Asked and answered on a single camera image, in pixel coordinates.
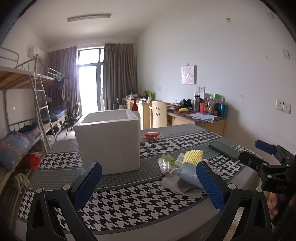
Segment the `person's right hand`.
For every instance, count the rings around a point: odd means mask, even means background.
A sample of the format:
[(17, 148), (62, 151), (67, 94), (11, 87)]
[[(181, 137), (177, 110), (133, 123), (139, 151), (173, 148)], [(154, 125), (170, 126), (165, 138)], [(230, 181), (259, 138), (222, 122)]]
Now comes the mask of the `person's right hand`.
[(278, 214), (278, 196), (275, 193), (270, 193), (267, 199), (268, 209), (271, 220)]

